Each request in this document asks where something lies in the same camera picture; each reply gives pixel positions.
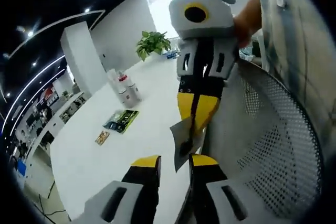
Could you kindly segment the person's right hand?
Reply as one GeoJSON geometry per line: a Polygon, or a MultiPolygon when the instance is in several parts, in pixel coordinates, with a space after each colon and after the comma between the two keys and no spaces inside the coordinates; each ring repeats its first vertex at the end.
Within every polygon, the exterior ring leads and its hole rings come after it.
{"type": "Polygon", "coordinates": [[[234,17],[234,27],[239,47],[246,47],[251,40],[253,30],[251,22],[244,15],[237,15],[234,17]]]}

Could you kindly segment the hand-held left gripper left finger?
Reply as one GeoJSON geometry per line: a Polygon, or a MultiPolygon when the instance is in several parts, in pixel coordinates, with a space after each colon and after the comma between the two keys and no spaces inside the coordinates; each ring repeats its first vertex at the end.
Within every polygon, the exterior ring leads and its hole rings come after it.
{"type": "Polygon", "coordinates": [[[73,223],[153,223],[160,172],[160,155],[137,159],[121,181],[112,181],[87,200],[73,223]]]}

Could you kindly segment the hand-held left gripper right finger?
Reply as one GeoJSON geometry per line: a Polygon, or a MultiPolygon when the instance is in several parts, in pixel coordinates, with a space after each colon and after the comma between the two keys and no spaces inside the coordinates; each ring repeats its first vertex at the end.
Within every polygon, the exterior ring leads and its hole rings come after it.
{"type": "Polygon", "coordinates": [[[262,223],[262,202],[240,180],[228,179],[218,162],[191,154],[190,186],[197,223],[262,223]]]}

